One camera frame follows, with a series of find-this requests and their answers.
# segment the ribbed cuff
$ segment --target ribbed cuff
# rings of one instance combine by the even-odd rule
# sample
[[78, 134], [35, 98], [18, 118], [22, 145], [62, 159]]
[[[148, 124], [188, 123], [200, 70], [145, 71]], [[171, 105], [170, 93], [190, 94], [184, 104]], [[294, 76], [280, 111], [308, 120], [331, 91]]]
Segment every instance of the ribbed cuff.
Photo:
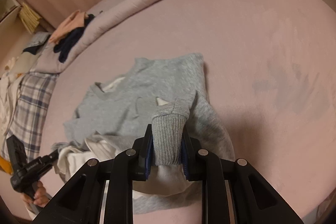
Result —
[[187, 118], [180, 114], [155, 117], [152, 121], [156, 165], [181, 164], [182, 131]]

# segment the human hand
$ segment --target human hand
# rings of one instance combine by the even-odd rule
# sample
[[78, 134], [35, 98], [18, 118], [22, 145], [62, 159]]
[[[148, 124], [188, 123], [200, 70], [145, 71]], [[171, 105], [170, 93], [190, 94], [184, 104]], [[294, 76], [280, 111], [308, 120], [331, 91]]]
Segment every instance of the human hand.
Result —
[[21, 193], [21, 199], [24, 201], [26, 208], [30, 209], [31, 204], [38, 205], [40, 207], [43, 207], [47, 205], [49, 202], [49, 198], [46, 196], [46, 189], [43, 187], [43, 183], [39, 181], [37, 183], [38, 189], [35, 192], [34, 199], [32, 200], [28, 195]]

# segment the white cloth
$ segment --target white cloth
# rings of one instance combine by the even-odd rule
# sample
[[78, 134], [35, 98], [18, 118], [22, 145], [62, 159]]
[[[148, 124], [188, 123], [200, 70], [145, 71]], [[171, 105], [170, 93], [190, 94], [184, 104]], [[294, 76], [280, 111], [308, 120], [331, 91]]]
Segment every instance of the white cloth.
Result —
[[[70, 179], [89, 159], [96, 158], [99, 161], [115, 158], [121, 151], [117, 151], [107, 141], [93, 142], [85, 139], [90, 151], [81, 152], [79, 149], [69, 146], [61, 150], [58, 157], [58, 172], [65, 175], [66, 181]], [[152, 166], [149, 179], [145, 182], [133, 182], [133, 198], [147, 195], [174, 195], [186, 190], [192, 182], [185, 179], [182, 165]]]
[[17, 99], [20, 96], [20, 83], [24, 75], [5, 72], [0, 79], [0, 145], [13, 120]]
[[7, 64], [5, 65], [5, 71], [10, 71], [14, 67], [17, 59], [17, 57], [12, 57], [11, 59], [9, 59]]
[[101, 90], [102, 90], [103, 92], [112, 92], [112, 91], [114, 91], [114, 90], [116, 89], [116, 87], [117, 87], [117, 86], [120, 84], [120, 82], [121, 82], [122, 80], [124, 80], [124, 79], [125, 79], [124, 76], [119, 77], [119, 78], [115, 79], [112, 83], [110, 83], [110, 84], [108, 84], [107, 86], [103, 87]]
[[36, 217], [36, 215], [35, 215], [35, 213], [32, 211], [32, 209], [26, 207], [26, 210], [27, 210], [28, 215], [30, 216], [31, 220], [34, 220], [35, 217]]

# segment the blue gripper pad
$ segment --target blue gripper pad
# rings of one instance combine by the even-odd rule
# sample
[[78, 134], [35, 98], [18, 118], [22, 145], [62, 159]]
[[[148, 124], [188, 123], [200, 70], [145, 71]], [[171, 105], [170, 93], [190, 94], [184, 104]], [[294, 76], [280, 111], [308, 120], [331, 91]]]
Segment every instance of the blue gripper pad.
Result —
[[185, 175], [185, 179], [188, 180], [189, 179], [188, 154], [185, 141], [183, 139], [182, 139], [181, 155], [182, 155], [183, 173]]
[[149, 148], [147, 149], [147, 155], [146, 155], [146, 161], [145, 161], [145, 176], [146, 179], [148, 179], [149, 174], [151, 173], [151, 167], [152, 167], [152, 158], [153, 158], [153, 135], [150, 136], [149, 139]]

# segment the metal screw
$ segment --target metal screw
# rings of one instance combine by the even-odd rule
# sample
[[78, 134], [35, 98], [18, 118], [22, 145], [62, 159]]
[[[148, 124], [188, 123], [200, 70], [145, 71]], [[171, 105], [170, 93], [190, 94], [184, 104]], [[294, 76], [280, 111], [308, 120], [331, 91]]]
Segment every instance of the metal screw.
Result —
[[88, 166], [95, 166], [97, 163], [98, 163], [98, 160], [96, 160], [96, 159], [89, 159], [87, 161]]
[[238, 164], [241, 165], [241, 166], [245, 166], [247, 164], [247, 161], [244, 160], [244, 159], [239, 159], [237, 160]]
[[134, 149], [128, 149], [126, 150], [126, 155], [127, 156], [133, 156], [135, 155], [136, 151]]
[[209, 154], [208, 150], [206, 150], [206, 149], [200, 149], [200, 150], [198, 150], [198, 153], [201, 156], [206, 156], [207, 154]]

